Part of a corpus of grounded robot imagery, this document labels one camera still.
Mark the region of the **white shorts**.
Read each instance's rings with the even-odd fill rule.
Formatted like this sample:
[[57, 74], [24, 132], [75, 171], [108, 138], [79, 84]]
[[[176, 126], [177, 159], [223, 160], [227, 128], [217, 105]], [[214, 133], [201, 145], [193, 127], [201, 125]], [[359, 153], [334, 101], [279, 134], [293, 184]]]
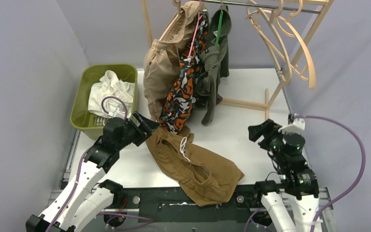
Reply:
[[90, 89], [87, 110], [103, 118], [110, 118], [107, 113], [111, 107], [126, 110], [126, 117], [131, 117], [134, 103], [135, 83], [123, 81], [117, 74], [107, 70]]

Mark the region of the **camouflage patterned shorts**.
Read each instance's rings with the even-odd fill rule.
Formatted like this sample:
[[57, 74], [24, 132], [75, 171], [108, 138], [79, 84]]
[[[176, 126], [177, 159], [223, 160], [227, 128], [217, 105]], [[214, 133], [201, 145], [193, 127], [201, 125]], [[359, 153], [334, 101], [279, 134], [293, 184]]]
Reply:
[[180, 55], [180, 74], [169, 91], [162, 114], [158, 122], [170, 132], [178, 132], [187, 122], [191, 111], [199, 98], [196, 89], [197, 79], [204, 73], [204, 64], [200, 55], [205, 48], [205, 36], [208, 33], [208, 10], [201, 11], [201, 20], [195, 38], [191, 57], [187, 58], [191, 39]]

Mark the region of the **olive green plastic basket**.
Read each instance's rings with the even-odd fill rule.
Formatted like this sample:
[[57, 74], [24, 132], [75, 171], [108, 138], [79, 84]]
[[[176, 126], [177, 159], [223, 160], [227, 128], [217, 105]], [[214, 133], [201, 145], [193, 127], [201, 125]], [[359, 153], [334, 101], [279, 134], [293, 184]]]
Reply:
[[117, 74], [125, 82], [133, 83], [134, 88], [134, 106], [131, 110], [137, 110], [138, 101], [138, 85], [137, 69], [131, 64], [117, 63], [117, 64], [97, 64], [88, 67], [84, 70], [81, 81], [75, 96], [73, 107], [70, 115], [71, 125], [83, 132], [88, 138], [96, 140], [102, 135], [103, 125], [107, 119], [98, 115], [92, 114], [88, 111], [88, 99], [90, 89], [94, 83], [97, 83], [107, 70], [111, 70]]

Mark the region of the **brown shorts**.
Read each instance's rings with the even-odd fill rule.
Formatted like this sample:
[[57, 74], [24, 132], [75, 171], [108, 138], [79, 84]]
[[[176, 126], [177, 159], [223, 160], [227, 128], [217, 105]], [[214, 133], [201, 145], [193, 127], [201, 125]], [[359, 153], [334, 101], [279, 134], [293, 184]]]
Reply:
[[158, 128], [146, 140], [161, 171], [198, 206], [227, 203], [244, 173], [231, 160], [193, 143], [188, 127], [177, 134]]

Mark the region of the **dark green shorts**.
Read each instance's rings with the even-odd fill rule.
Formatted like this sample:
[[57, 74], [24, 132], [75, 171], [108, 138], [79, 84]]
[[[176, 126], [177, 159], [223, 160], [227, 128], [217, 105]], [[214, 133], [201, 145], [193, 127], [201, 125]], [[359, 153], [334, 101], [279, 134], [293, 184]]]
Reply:
[[[219, 44], [215, 44], [220, 11], [223, 10], [223, 20]], [[200, 58], [204, 64], [204, 73], [197, 79], [196, 89], [199, 95], [198, 106], [206, 107], [207, 111], [201, 123], [210, 124], [214, 118], [215, 107], [223, 101], [218, 93], [221, 78], [229, 76], [229, 46], [228, 35], [231, 32], [232, 21], [228, 6], [221, 5], [214, 13], [205, 36], [205, 48]]]

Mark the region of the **green hanger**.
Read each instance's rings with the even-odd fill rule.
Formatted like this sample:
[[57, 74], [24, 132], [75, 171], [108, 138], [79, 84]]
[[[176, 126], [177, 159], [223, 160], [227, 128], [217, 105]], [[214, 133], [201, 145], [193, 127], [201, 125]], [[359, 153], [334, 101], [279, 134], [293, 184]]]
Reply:
[[216, 36], [215, 44], [219, 44], [219, 39], [221, 36], [222, 20], [223, 20], [223, 10], [220, 11], [219, 18], [218, 18], [217, 36]]

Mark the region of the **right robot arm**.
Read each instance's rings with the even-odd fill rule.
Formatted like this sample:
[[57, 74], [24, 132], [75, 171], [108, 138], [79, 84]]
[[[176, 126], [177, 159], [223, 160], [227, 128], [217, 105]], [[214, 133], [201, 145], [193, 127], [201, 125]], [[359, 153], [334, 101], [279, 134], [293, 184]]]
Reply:
[[249, 126], [249, 140], [264, 149], [280, 182], [258, 181], [252, 193], [253, 202], [263, 206], [278, 232], [320, 232], [323, 221], [318, 217], [319, 187], [317, 177], [303, 155], [305, 139], [303, 119], [291, 119], [285, 126], [267, 119]]

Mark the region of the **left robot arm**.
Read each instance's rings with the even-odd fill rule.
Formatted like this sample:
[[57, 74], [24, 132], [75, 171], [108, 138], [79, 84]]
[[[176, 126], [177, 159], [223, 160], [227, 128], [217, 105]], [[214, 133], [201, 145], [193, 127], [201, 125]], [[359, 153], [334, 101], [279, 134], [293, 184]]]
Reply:
[[102, 178], [120, 158], [120, 151], [140, 146], [161, 126], [133, 112], [133, 119], [111, 118], [102, 135], [80, 158], [75, 176], [38, 216], [26, 221], [28, 232], [80, 232], [108, 206], [123, 202], [121, 184]]

